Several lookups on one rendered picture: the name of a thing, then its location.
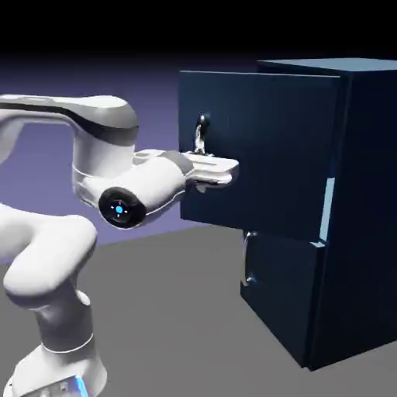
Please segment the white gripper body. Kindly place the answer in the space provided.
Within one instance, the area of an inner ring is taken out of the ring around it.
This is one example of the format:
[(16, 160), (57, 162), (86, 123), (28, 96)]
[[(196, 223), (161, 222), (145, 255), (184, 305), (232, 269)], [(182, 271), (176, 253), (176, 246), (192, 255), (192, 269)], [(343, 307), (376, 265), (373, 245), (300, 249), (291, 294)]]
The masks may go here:
[(193, 152), (184, 152), (183, 155), (192, 164), (186, 181), (200, 192), (209, 188), (225, 188), (238, 178), (240, 164), (237, 160)]

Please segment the shiny curved door handle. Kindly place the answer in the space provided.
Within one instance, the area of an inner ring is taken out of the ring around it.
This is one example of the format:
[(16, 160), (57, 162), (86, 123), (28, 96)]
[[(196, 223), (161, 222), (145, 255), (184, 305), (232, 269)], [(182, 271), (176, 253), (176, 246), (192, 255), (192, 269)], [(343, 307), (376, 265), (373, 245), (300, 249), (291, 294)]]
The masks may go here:
[(205, 152), (205, 135), (210, 125), (210, 117), (208, 113), (199, 115), (195, 126), (194, 154), (206, 155)]

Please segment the large dark blue cabinet door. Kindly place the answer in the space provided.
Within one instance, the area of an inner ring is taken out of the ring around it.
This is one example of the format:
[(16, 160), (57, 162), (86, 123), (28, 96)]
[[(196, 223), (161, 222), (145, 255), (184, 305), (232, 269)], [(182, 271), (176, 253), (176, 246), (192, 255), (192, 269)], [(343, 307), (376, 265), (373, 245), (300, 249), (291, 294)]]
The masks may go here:
[(324, 239), (339, 90), (334, 76), (182, 71), (179, 147), (192, 147), (198, 117), (207, 115), (205, 149), (240, 167), (225, 188), (189, 191), (181, 217), (296, 240)]

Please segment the small dark blue cabinet door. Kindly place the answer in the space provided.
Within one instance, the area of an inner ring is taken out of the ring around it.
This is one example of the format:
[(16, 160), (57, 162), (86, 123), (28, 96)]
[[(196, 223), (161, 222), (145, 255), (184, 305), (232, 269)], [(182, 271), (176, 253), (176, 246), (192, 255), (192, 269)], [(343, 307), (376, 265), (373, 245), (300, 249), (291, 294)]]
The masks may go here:
[(257, 233), (249, 244), (249, 269), (255, 280), (240, 282), (240, 295), (301, 366), (309, 365), (323, 241), (308, 242)]

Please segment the dark blue cabinet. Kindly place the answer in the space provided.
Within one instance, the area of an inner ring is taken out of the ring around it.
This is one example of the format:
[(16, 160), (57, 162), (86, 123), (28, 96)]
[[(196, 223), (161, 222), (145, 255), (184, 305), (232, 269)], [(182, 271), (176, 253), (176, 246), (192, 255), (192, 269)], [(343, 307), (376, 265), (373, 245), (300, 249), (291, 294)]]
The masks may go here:
[(260, 71), (341, 80), (309, 365), (397, 341), (397, 60), (262, 60)]

